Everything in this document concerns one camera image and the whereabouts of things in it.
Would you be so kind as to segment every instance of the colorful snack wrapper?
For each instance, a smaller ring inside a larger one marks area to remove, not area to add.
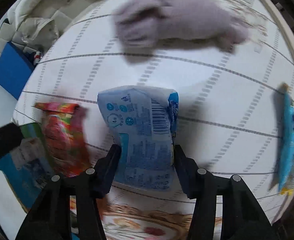
[[[82,132],[85,109],[69,103],[36,103],[34,107],[44,111],[42,133],[55,171],[72,177],[91,167]]]

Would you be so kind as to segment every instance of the screw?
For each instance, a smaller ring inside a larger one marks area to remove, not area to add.
[[[200,169],[198,169],[197,170],[197,172],[200,174],[200,175],[204,175],[204,174],[206,174],[206,170],[205,169],[203,169],[203,168],[200,168]]]
[[[232,179],[233,179],[234,181],[241,181],[241,177],[240,177],[239,175],[233,175],[233,176],[232,176]]]
[[[90,175],[90,174],[94,174],[94,173],[95,173],[95,169],[93,169],[93,168],[89,168],[89,169],[86,170],[86,173],[87,173],[88,175]]]
[[[52,176],[51,180],[53,182],[56,182],[56,181],[60,180],[60,176],[59,175],[54,175],[54,176]]]

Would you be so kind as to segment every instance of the blue snack package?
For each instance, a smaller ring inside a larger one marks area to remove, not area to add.
[[[288,85],[285,84],[284,86],[286,92],[284,93],[283,145],[280,152],[278,170],[279,192],[282,191],[287,181],[294,159],[294,106],[288,93]]]
[[[178,114],[175,90],[122,86],[98,93],[98,106],[121,157],[114,181],[164,191],[174,172]]]

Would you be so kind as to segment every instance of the snack bag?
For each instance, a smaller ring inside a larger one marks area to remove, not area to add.
[[[98,93],[98,107],[121,145],[114,181],[146,190],[169,190],[174,177],[178,93],[122,86]]]
[[[42,133],[55,171],[72,177],[91,167],[82,133],[85,109],[70,103],[36,103],[34,107],[44,111]]]
[[[283,84],[283,86],[285,88],[283,115],[284,134],[278,169],[279,192],[282,192],[294,160],[294,105],[289,94],[289,86],[287,84]]]

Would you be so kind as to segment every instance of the purple cloth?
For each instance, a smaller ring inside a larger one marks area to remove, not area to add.
[[[224,47],[248,36],[244,22],[214,0],[130,0],[114,14],[116,33],[127,47],[152,47],[160,39],[207,39]]]

